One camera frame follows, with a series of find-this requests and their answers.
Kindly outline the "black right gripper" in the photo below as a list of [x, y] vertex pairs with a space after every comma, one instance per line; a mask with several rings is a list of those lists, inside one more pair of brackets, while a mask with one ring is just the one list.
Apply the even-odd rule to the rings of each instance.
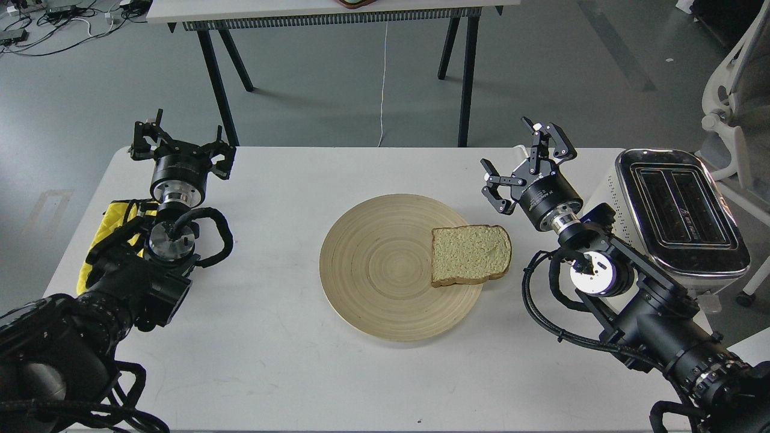
[[[498, 213], [511, 215], [520, 208], [536, 230], [558, 233], [576, 219], [584, 205], [558, 167], [576, 158], [578, 152], [561, 126], [534, 123], [526, 116], [522, 122], [532, 132], [528, 159], [518, 165], [513, 176], [501, 176], [490, 160], [479, 160], [486, 173], [482, 194]], [[501, 186], [511, 187], [510, 200], [499, 194]]]

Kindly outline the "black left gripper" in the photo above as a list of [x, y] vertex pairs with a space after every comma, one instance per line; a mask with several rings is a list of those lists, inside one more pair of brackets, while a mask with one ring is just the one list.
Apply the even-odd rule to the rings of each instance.
[[223, 140], [223, 126], [217, 127], [215, 139], [202, 148], [173, 145], [170, 134], [160, 126], [163, 112], [158, 109], [152, 120], [135, 122], [129, 156], [135, 161], [156, 161], [150, 194], [158, 203], [203, 203], [209, 172], [220, 180], [231, 177], [236, 146]]

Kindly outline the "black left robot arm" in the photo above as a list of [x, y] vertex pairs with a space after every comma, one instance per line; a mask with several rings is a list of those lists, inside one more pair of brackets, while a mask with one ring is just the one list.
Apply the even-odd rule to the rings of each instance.
[[60, 432], [74, 424], [119, 431], [167, 432], [137, 409], [146, 371], [118, 361], [131, 331], [163, 327], [189, 293], [194, 268], [233, 251], [226, 217], [203, 207], [207, 178], [228, 180], [236, 147], [218, 129], [198, 146], [173, 139], [154, 121], [138, 121], [129, 154], [155, 164], [150, 200], [92, 246], [78, 296], [56, 293], [2, 315], [2, 431]]

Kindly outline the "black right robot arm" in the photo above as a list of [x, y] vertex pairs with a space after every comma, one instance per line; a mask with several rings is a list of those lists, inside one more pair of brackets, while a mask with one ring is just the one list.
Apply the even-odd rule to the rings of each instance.
[[[492, 162], [485, 169], [484, 197], [498, 213], [522, 208], [539, 232], [553, 231], [558, 249], [541, 250], [523, 269], [522, 300], [528, 315], [559, 342], [612, 354], [630, 370], [658, 370], [679, 400], [657, 401], [649, 420], [665, 432], [664, 417], [685, 417], [693, 432], [767, 432], [768, 362], [754, 366], [695, 322], [699, 306], [665, 269], [615, 236], [614, 210], [600, 203], [585, 216], [580, 195], [560, 166], [578, 152], [560, 126], [522, 122], [532, 135], [528, 156], [509, 176]], [[549, 262], [548, 287], [576, 312], [602, 326], [596, 339], [556, 325], [537, 308], [531, 278]]]

